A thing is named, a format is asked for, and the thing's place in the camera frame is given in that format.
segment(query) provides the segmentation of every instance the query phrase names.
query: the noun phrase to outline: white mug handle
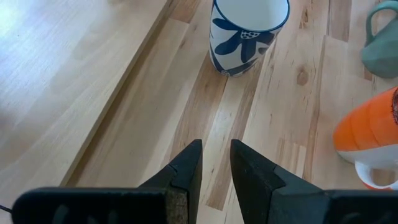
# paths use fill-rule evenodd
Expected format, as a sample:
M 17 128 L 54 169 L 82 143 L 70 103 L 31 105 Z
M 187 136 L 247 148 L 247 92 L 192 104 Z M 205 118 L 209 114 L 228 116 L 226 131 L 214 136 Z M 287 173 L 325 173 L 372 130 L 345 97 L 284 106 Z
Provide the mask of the white mug handle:
M 355 162 L 355 169 L 356 169 L 356 172 L 357 172 L 359 178 L 369 189 L 398 190 L 398 180 L 396 182 L 394 182 L 393 184 L 390 184 L 387 186 L 378 186 L 372 180 L 372 177 L 371 177 L 372 168 L 370 168 L 369 166 L 367 166 L 361 162 Z

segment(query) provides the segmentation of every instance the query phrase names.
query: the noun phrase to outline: orange mug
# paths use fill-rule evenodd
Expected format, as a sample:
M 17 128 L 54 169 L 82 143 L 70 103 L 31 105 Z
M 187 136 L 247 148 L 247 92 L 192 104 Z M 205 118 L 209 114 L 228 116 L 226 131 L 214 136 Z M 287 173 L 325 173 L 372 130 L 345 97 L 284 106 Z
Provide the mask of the orange mug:
M 333 142 L 338 154 L 355 164 L 370 189 L 398 190 L 398 181 L 376 185 L 371 169 L 398 168 L 398 86 L 353 110 L 336 127 Z

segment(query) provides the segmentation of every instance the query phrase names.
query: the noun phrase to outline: mug handle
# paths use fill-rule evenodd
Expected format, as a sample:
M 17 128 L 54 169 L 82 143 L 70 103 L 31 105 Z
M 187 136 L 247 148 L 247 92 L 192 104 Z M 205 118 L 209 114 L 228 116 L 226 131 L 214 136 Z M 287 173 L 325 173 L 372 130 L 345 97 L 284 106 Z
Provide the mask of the mug handle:
M 369 188 L 373 190 L 398 190 L 398 180 L 393 184 L 387 186 L 378 186 L 376 185 L 371 177 L 371 169 L 369 166 L 361 163 L 355 162 L 356 173 L 362 182 Z
M 378 4 L 375 8 L 373 8 L 366 19 L 366 45 L 370 44 L 374 40 L 374 36 L 372 34 L 372 17 L 375 13 L 385 10 L 392 9 L 398 14 L 398 1 L 385 1 Z

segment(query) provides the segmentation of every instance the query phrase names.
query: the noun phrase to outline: blue cup rim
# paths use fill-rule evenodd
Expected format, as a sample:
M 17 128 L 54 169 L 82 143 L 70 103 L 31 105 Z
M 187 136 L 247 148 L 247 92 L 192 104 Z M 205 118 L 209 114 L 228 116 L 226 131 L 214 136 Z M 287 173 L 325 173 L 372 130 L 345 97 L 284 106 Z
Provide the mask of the blue cup rim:
M 247 31 L 251 31 L 251 32 L 270 32 L 270 31 L 273 31 L 273 30 L 276 30 L 276 29 L 281 28 L 281 27 L 286 23 L 287 19 L 289 18 L 289 16 L 290 16 L 290 2 L 289 2 L 289 0 L 286 0 L 286 1 L 287 1 L 287 14 L 286 14 L 286 18 L 285 18 L 278 26 L 276 26 L 276 27 L 274 27 L 274 28 L 271 28 L 271 29 L 267 29 L 267 30 L 252 30 L 252 29 L 247 29 L 247 28 L 241 27 L 241 26 L 235 24 L 234 22 L 232 22 L 231 20 L 229 20 L 226 16 L 224 16 L 224 14 L 221 12 L 221 9 L 218 7 L 217 0 L 214 0 L 214 5 L 216 6 L 216 8 L 217 8 L 218 12 L 220 13 L 220 15 L 221 15 L 226 21 L 228 21 L 228 22 L 234 24 L 235 26 L 237 26 L 237 27 L 240 28 L 240 29 L 247 30 Z

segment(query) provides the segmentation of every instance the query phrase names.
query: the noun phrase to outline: wooden floor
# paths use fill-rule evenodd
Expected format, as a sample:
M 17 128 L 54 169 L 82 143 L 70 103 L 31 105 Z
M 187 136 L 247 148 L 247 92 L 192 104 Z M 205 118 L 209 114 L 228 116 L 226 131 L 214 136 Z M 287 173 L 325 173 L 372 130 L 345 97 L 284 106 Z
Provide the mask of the wooden floor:
M 70 186 L 135 187 L 192 140 L 203 140 L 198 223 L 243 223 L 229 143 L 261 154 L 324 189 L 363 189 L 331 135 L 355 106 L 398 84 L 360 61 L 364 24 L 378 0 L 294 0 L 264 62 L 239 78 L 208 56 L 211 0 L 181 0 L 141 55 Z M 374 27 L 393 14 L 382 12 Z M 394 174 L 375 173 L 379 183 Z

